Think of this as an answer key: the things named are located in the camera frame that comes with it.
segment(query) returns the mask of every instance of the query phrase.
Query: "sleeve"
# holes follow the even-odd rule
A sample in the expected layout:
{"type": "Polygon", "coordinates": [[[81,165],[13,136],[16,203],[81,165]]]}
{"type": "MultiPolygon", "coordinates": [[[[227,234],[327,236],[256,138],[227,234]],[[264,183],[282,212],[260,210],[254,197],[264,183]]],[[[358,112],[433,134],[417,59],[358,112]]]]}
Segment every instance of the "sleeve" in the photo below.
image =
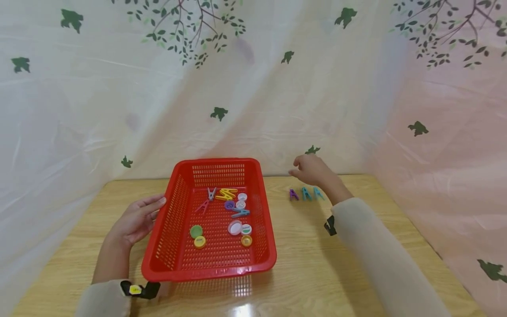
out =
{"type": "Polygon", "coordinates": [[[333,206],[335,228],[361,262],[390,317],[451,317],[426,277],[372,209],[359,198],[333,206]]]}
{"type": "Polygon", "coordinates": [[[121,279],[88,287],[79,300],[75,317],[127,317],[130,315],[130,297],[120,286],[121,279]]]}

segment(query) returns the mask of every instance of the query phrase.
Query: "red plastic basket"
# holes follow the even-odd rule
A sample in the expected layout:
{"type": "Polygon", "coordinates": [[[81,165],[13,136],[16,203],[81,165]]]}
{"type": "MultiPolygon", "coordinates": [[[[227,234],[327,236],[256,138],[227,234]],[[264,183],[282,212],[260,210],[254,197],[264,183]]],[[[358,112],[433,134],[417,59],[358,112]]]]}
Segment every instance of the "red plastic basket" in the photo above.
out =
{"type": "Polygon", "coordinates": [[[155,222],[141,271],[149,281],[191,281],[231,277],[267,271],[276,262],[273,227],[259,162],[252,158],[187,160],[172,172],[167,203],[155,222]],[[214,199],[206,212],[195,210],[217,187],[235,188],[246,193],[250,215],[236,218],[252,226],[253,243],[246,248],[241,235],[233,236],[228,225],[234,213],[226,210],[224,201],[214,199]],[[194,247],[190,228],[200,225],[206,246],[194,247]]]}

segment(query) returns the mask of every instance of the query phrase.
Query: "green leaf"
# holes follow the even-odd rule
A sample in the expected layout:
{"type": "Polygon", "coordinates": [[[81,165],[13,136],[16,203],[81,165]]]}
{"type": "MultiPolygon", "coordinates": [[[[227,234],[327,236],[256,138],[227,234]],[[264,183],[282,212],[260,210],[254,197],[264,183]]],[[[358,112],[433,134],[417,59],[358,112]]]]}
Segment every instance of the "green leaf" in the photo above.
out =
{"type": "Polygon", "coordinates": [[[507,283],[507,276],[502,274],[503,265],[501,264],[493,264],[490,262],[485,262],[483,260],[477,260],[481,269],[486,273],[488,278],[493,281],[503,281],[507,283]]]}
{"type": "Polygon", "coordinates": [[[76,30],[76,32],[80,34],[80,29],[82,25],[81,21],[83,21],[83,16],[74,11],[69,11],[65,9],[61,9],[61,12],[63,16],[63,19],[60,21],[61,27],[70,28],[70,25],[72,25],[74,30],[76,30]]]}
{"type": "Polygon", "coordinates": [[[122,165],[126,168],[131,168],[132,167],[132,163],[134,163],[133,161],[130,161],[127,159],[127,156],[125,155],[125,157],[123,158],[123,160],[121,161],[122,165]]]}
{"type": "Polygon", "coordinates": [[[294,55],[293,51],[285,52],[285,54],[283,55],[282,63],[287,62],[288,64],[291,61],[293,55],[294,55]]]}
{"type": "Polygon", "coordinates": [[[14,73],[21,72],[21,69],[24,69],[27,72],[30,72],[30,59],[26,57],[16,57],[11,58],[12,63],[14,64],[14,73]]]}
{"type": "Polygon", "coordinates": [[[416,121],[414,124],[408,126],[409,129],[414,131],[414,136],[422,135],[428,133],[428,129],[419,121],[416,121]]]}
{"type": "Polygon", "coordinates": [[[312,145],[312,147],[309,148],[308,151],[305,152],[305,154],[316,154],[318,150],[320,150],[320,148],[314,148],[314,146],[312,145]]]}
{"type": "Polygon", "coordinates": [[[218,108],[218,107],[215,107],[213,109],[213,113],[211,113],[210,117],[211,118],[216,118],[218,117],[218,119],[220,120],[220,122],[222,121],[222,119],[224,118],[224,116],[229,112],[229,110],[225,110],[224,108],[218,108]]]}
{"type": "Polygon", "coordinates": [[[352,18],[357,15],[357,11],[351,8],[343,8],[342,14],[335,21],[336,24],[341,24],[343,22],[343,28],[345,29],[350,22],[352,22],[352,18]]]}

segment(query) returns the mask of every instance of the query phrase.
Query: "wooden table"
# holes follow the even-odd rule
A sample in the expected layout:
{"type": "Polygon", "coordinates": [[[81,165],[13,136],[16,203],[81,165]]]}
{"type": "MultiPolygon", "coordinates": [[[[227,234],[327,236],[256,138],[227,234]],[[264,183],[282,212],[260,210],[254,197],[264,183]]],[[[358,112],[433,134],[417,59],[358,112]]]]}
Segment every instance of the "wooden table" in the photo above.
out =
{"type": "MultiPolygon", "coordinates": [[[[329,236],[323,224],[328,200],[290,202],[288,189],[302,184],[290,177],[264,178],[278,260],[271,271],[238,278],[171,284],[169,297],[136,299],[132,316],[384,316],[358,262],[329,236]]],[[[453,316],[485,316],[463,286],[405,217],[376,179],[343,176],[352,193],[373,207],[408,250],[453,316]]],[[[15,309],[14,316],[74,314],[89,286],[102,239],[127,205],[165,191],[167,180],[108,183],[15,309]]],[[[131,254],[130,276],[146,282],[140,266],[148,238],[131,254]]]]}

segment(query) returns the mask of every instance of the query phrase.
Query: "hand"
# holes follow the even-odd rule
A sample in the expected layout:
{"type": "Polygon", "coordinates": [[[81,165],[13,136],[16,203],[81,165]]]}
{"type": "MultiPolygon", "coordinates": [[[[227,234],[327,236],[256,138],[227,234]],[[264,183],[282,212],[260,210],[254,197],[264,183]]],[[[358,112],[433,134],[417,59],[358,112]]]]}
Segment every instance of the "hand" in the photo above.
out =
{"type": "Polygon", "coordinates": [[[308,185],[322,188],[326,181],[338,178],[324,161],[315,154],[296,157],[294,166],[298,169],[291,169],[288,173],[308,185]]]}
{"type": "Polygon", "coordinates": [[[308,185],[322,188],[331,204],[336,205],[354,197],[342,180],[315,154],[298,156],[294,166],[298,169],[291,169],[289,174],[308,185]]]}
{"type": "Polygon", "coordinates": [[[153,221],[165,202],[164,194],[158,194],[131,203],[113,225],[107,239],[125,243],[131,248],[153,229],[153,221]]]}

